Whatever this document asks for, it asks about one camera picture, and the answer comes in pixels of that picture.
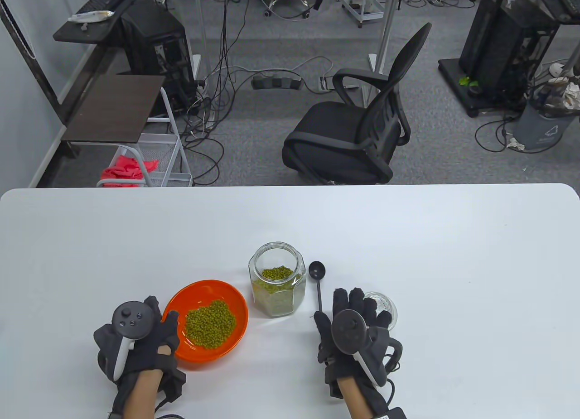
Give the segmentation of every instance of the black spoon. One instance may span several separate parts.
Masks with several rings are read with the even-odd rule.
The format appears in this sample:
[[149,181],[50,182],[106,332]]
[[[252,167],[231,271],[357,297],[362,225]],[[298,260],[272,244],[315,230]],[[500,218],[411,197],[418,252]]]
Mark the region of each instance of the black spoon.
[[320,281],[326,274],[326,268],[322,262],[314,261],[308,267],[308,274],[316,280],[316,290],[319,293],[319,311],[323,311],[323,299],[320,296]]

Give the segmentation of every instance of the power strip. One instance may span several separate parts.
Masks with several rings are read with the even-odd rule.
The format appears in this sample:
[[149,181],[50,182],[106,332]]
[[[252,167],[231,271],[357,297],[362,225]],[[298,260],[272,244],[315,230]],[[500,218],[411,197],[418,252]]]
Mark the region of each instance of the power strip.
[[300,90],[304,80],[301,77],[261,77],[255,75],[252,78],[252,88],[254,90],[265,90],[267,88],[286,88],[289,90]]

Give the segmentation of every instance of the trash bin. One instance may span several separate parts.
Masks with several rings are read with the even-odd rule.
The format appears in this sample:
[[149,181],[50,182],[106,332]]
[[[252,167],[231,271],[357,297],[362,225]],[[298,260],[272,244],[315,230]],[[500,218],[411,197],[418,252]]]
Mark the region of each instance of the trash bin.
[[513,137],[526,150],[545,149],[555,145],[570,126],[574,116],[546,117],[529,101],[520,117]]
[[535,87],[520,117],[513,137],[526,150],[555,145],[564,131],[580,115],[576,78],[560,77]]

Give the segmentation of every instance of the orange bowl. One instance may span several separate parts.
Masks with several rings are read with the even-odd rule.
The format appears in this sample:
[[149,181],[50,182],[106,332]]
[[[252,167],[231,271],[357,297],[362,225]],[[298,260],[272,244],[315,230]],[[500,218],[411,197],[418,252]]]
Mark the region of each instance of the orange bowl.
[[[191,343],[185,336],[185,317],[189,311],[209,306],[219,299],[225,301],[230,311],[236,316],[237,325],[232,335],[216,349],[205,349]],[[190,363],[214,361],[228,354],[240,342],[248,327],[248,305],[243,295],[232,285],[220,280],[201,280],[191,283],[180,290],[165,308],[163,319],[170,311],[179,313],[178,336],[179,348],[175,352],[178,359]]]

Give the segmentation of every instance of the chair backrest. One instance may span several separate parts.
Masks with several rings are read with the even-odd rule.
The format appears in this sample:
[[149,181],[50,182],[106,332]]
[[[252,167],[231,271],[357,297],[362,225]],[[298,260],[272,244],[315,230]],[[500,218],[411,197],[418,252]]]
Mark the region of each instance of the chair backrest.
[[[396,145],[406,143],[410,136],[406,117],[400,107],[397,86],[415,62],[430,30],[431,23],[426,23],[403,46],[391,66],[389,82],[369,104],[357,127],[356,141],[360,143],[370,138],[378,159],[385,160],[387,163],[393,156]],[[401,120],[404,119],[402,123],[404,127],[406,126],[404,134],[406,141],[404,142],[398,142],[399,138],[403,138],[399,117]]]

